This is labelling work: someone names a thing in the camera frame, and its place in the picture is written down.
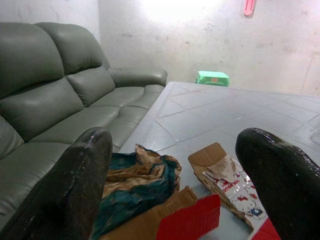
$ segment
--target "red cardboard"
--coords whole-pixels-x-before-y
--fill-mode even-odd
[[[197,240],[219,226],[220,198],[211,195],[163,218],[156,240]]]

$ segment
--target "sofa armrest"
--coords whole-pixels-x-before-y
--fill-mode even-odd
[[[166,86],[167,71],[157,67],[109,68],[115,87],[145,87],[146,85]]]

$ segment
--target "cardboard flap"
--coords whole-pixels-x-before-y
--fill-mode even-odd
[[[188,157],[188,160],[192,165],[206,168],[219,162],[219,160],[222,159],[225,155],[227,155],[227,153],[222,148],[222,146],[219,143],[215,142],[191,154]]]

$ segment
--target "crumpled cloth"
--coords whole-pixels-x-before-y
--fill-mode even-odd
[[[90,239],[164,203],[179,191],[181,169],[174,157],[140,145],[131,154],[113,153]]]

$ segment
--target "sofa backrest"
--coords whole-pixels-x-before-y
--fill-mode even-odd
[[[40,22],[37,26],[53,39],[62,59],[64,74],[85,107],[115,89],[106,71],[109,63],[100,44],[84,27]]]
[[[0,22],[0,115],[20,136],[28,141],[83,108],[52,38],[33,24]]]

